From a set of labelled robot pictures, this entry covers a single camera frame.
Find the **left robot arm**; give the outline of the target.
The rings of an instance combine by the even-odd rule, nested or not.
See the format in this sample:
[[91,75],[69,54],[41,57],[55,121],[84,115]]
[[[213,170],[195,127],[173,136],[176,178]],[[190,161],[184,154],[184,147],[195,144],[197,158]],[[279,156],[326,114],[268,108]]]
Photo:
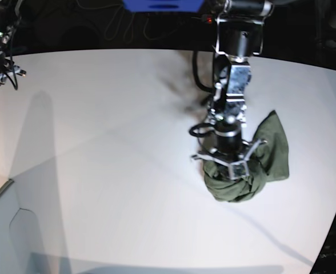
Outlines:
[[230,180],[249,175],[249,160],[263,140],[242,139],[246,124],[245,88],[251,80],[249,58],[263,45],[263,25],[274,9],[272,1],[216,1],[206,20],[216,25],[207,115],[189,134],[213,137],[214,147],[197,152],[193,159],[212,161]]

